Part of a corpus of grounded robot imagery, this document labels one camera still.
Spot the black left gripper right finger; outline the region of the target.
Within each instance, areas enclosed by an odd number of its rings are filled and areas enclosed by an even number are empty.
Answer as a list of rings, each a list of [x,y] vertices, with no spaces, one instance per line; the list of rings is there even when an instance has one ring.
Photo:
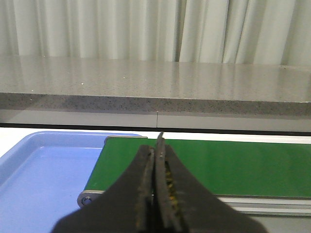
[[[155,145],[155,232],[265,233],[258,221],[207,190],[182,164],[160,133]]]

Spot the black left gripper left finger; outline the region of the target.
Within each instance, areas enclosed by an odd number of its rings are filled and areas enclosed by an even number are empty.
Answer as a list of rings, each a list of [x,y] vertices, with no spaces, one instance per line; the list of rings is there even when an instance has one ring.
[[[150,233],[154,149],[139,147],[121,176],[98,198],[60,219],[55,233]]]

